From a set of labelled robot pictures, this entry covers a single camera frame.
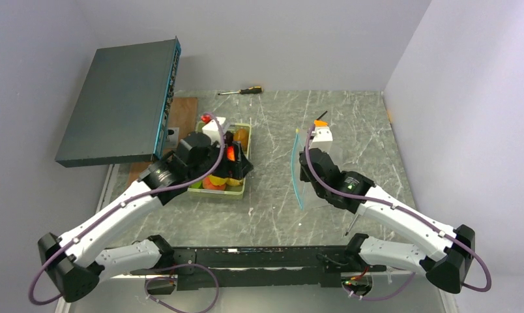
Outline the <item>yellow lemon toy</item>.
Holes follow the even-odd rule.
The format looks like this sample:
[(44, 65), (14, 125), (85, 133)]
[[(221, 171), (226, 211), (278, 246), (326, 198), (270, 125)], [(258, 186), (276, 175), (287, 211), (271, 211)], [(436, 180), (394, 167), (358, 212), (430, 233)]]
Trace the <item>yellow lemon toy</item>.
[(229, 178), (229, 179), (227, 180), (227, 185), (228, 185), (228, 186), (241, 186), (241, 185), (243, 185), (243, 182), (244, 182), (243, 179), (233, 179), (233, 178)]

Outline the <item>yellow pepper slice toy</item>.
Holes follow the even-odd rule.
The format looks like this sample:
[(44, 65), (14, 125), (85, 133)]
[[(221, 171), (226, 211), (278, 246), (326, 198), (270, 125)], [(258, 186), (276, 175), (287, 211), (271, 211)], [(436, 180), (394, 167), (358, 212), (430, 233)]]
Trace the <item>yellow pepper slice toy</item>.
[(228, 181), (228, 178), (222, 178), (215, 175), (209, 175), (207, 178), (209, 179), (210, 183), (214, 186), (226, 185)]

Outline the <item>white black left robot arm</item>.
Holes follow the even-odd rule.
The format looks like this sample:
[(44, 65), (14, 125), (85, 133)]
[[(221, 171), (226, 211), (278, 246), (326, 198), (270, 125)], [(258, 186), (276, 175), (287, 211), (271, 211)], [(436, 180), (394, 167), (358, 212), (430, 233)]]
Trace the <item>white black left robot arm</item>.
[(224, 137), (212, 140), (202, 132), (191, 132), (96, 215), (61, 235), (43, 235), (38, 240), (42, 271), (68, 303), (127, 271), (166, 273), (173, 265), (173, 248), (160, 235), (120, 248), (107, 245), (133, 221), (163, 208), (190, 185), (209, 175), (241, 180), (253, 168), (240, 142), (227, 142)]

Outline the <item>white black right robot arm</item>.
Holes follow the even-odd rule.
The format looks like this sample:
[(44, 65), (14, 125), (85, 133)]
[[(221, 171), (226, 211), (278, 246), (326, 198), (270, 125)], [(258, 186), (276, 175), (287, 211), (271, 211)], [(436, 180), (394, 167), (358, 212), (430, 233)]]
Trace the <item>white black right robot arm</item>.
[(342, 267), (359, 271), (384, 265), (411, 271), (435, 287), (458, 294), (468, 288), (465, 279), (476, 258), (475, 231), (438, 222), (400, 202), (371, 179), (341, 171), (326, 152), (298, 153), (299, 179), (311, 185), (318, 199), (337, 208), (377, 220), (404, 237), (406, 243), (388, 243), (356, 233), (343, 251)]

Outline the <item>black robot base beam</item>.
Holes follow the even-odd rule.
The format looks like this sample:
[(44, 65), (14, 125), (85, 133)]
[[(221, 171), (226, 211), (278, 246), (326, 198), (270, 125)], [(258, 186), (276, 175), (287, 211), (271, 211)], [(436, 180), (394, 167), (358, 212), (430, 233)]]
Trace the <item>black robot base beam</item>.
[(384, 272), (384, 265), (363, 265), (341, 245), (176, 247), (171, 261), (133, 275), (171, 275), (179, 291), (219, 285), (266, 287), (316, 285), (338, 288), (350, 275)]

